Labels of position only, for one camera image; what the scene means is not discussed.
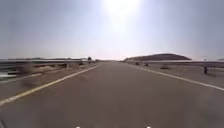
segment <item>road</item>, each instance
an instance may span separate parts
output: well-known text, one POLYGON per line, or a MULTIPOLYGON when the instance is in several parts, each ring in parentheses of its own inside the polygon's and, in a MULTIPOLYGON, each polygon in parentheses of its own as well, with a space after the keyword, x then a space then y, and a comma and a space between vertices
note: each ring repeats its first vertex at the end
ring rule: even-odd
POLYGON ((109 62, 0 107, 7 128, 223 128, 224 92, 109 62))

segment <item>sky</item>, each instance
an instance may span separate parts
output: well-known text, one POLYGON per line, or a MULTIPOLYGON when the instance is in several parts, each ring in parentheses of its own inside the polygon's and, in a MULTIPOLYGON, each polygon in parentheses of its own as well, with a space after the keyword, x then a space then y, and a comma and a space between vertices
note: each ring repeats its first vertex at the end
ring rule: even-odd
POLYGON ((0 58, 224 58, 223 0, 0 0, 0 58))

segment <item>mountain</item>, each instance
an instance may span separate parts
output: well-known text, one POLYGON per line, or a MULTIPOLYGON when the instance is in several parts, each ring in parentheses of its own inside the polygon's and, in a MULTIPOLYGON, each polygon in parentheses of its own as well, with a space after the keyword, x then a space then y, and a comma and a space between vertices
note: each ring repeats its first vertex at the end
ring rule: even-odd
POLYGON ((164 53, 164 54, 155 54, 155 55, 148 55, 148 56, 130 57, 125 59, 125 61, 127 60, 147 61, 147 60, 191 60, 191 59, 182 55, 164 53))

